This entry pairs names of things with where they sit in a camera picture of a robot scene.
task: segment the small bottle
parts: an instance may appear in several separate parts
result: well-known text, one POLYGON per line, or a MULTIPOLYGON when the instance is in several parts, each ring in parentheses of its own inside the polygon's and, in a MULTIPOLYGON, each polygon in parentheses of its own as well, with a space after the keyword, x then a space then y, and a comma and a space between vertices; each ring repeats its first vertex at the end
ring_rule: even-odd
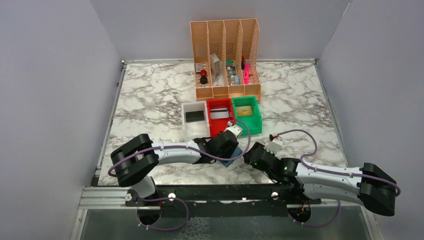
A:
POLYGON ((232 71, 231 67, 230 66, 227 66, 226 67, 226 70, 228 71, 229 78, 231 80, 233 80, 234 79, 234 74, 233 74, 233 71, 232 71))

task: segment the pink highlighter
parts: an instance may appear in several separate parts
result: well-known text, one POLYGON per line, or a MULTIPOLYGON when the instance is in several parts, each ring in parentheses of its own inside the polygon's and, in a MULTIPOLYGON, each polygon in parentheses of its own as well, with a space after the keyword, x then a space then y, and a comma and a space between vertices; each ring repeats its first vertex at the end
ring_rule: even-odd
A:
POLYGON ((250 64, 249 63, 245 63, 244 64, 244 85, 248 85, 249 84, 249 71, 250 71, 250 64))

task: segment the white bin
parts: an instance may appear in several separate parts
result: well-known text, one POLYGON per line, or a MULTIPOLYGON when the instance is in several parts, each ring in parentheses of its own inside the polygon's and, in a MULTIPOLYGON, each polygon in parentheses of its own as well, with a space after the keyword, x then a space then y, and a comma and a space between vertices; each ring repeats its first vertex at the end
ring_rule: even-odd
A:
POLYGON ((211 136, 209 129, 208 108, 206 101, 181 103, 182 135, 184 141, 188 142, 195 138, 208 138, 211 136), (186 113, 203 111, 204 120, 186 122, 186 113))

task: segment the glass panel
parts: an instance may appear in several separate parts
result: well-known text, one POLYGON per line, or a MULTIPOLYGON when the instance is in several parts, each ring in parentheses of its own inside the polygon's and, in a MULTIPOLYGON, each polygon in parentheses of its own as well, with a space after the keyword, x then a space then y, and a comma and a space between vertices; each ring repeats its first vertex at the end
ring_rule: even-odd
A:
MULTIPOLYGON (((335 206, 312 207, 308 223, 321 224, 330 220, 337 210, 335 206)), ((156 227, 171 228, 181 223, 178 218, 161 218, 156 227)), ((138 227, 135 210, 92 209, 82 233, 83 240, 369 240, 371 239, 359 206, 344 206, 339 219, 322 228, 302 227, 289 217, 192 217, 188 224, 177 231, 165 232, 138 227)))

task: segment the gray box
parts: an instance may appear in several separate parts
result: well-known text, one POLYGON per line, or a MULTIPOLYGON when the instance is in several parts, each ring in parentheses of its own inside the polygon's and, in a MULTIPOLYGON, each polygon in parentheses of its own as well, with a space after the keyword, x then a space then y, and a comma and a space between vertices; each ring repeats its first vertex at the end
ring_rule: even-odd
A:
POLYGON ((215 75, 218 75, 221 73, 220 59, 215 53, 210 55, 210 67, 212 68, 212 72, 215 75))

